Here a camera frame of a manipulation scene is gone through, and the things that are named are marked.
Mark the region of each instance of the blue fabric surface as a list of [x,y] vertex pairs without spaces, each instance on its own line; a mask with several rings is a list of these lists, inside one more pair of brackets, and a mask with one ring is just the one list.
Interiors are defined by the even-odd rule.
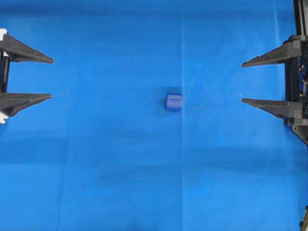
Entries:
[[[284,66],[242,69],[295,33],[290,0],[12,0],[1,26],[54,65],[0,127],[0,230],[296,230],[307,148],[241,98],[284,99]],[[181,113],[167,93],[183,94]]]

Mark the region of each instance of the blue cube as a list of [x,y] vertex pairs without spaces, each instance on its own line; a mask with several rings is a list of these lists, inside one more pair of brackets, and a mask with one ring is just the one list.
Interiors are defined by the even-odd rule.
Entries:
[[166,110],[170,112],[180,112],[183,107],[183,96],[181,94],[167,94]]

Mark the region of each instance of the blue cloth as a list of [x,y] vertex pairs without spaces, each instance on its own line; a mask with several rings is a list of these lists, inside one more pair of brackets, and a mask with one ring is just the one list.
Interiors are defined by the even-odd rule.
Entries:
[[[240,65],[295,33],[292,1],[12,0],[1,27],[54,65],[0,127],[0,230],[296,230],[307,149],[241,98],[284,99],[284,66]],[[180,114],[166,112],[180,93]]]

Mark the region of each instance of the metal frame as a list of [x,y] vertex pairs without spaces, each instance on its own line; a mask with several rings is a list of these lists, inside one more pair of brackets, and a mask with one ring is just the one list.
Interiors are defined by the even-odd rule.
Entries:
[[[284,64],[285,101],[242,99],[284,120],[308,145],[308,0],[294,0],[297,35],[291,36],[280,47],[242,64],[242,67]],[[308,230],[308,206],[300,230]]]
[[7,93],[11,62],[53,63],[53,59],[32,49],[0,29],[0,124],[23,109],[51,98],[50,94]]

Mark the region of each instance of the gripper jaw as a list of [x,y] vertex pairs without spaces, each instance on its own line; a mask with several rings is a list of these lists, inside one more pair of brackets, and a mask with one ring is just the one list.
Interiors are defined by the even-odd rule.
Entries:
[[0,50],[7,53],[12,62],[53,63],[52,58],[23,44],[8,34],[4,34],[3,39],[0,40]]
[[258,56],[242,64],[242,67],[260,66],[269,64],[283,64],[290,58],[302,56],[302,44],[300,40],[284,43],[282,46]]
[[303,104],[289,101],[242,99],[242,102],[260,108],[277,118],[302,119]]
[[48,99],[51,99],[50,94],[0,93],[0,111],[11,117]]

